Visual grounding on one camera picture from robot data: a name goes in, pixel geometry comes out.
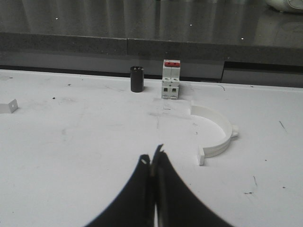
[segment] small white block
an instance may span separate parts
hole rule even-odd
[[[18,104],[17,104],[17,100],[14,99],[13,101],[11,101],[8,104],[0,104],[0,114],[11,114],[13,113],[15,110],[18,109]]]

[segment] white circuit breaker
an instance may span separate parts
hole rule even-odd
[[[180,60],[163,61],[162,98],[178,99],[180,66]]]

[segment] white plastic part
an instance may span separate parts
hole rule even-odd
[[[11,114],[13,113],[15,110],[18,109],[18,104],[17,104],[17,100],[14,99],[13,101],[11,101],[8,104],[0,104],[0,114]]]
[[[231,138],[238,135],[239,128],[236,125],[232,125],[225,116],[208,107],[192,105],[190,114],[213,121],[225,133],[225,137],[217,143],[207,147],[203,145],[199,146],[198,162],[202,166],[205,158],[219,155],[228,148]]]
[[[178,67],[165,66],[165,63],[176,63]],[[164,60],[162,74],[162,92],[164,99],[178,99],[180,84],[180,60]]]

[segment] scratch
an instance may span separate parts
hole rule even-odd
[[[109,86],[107,86],[107,85],[105,85],[105,87],[108,88],[108,89],[114,90],[114,89],[112,89],[111,87],[109,87]]]
[[[160,117],[157,116],[157,129],[159,129],[159,121],[160,121]]]
[[[223,90],[225,91],[225,88],[224,88],[222,85],[218,85],[218,86],[222,87],[222,88],[223,88]]]
[[[287,132],[286,128],[284,127],[284,125],[282,124],[281,121],[279,121],[280,125],[282,126],[282,128]]]
[[[192,91],[195,91],[195,90],[193,89],[193,86],[192,86],[191,84],[189,84],[189,89],[192,90]]]
[[[258,186],[256,177],[255,176],[253,176],[253,177],[254,177],[255,185]]]

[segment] dark gray edge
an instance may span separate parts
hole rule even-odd
[[[303,74],[302,72],[227,68],[223,71],[222,83],[277,87],[303,87]]]
[[[127,54],[126,38],[74,35],[0,33],[0,51],[60,51],[92,54]]]
[[[150,58],[201,59],[303,66],[303,48],[183,43],[127,39],[128,54]]]
[[[184,60],[181,65],[181,77],[221,79],[224,62]],[[144,67],[146,75],[162,76],[163,58],[54,51],[0,52],[0,68],[2,69],[29,70],[30,68],[36,71],[57,69],[58,72],[78,70],[94,75],[100,72],[98,75],[102,75],[102,72],[129,74],[131,66]]]

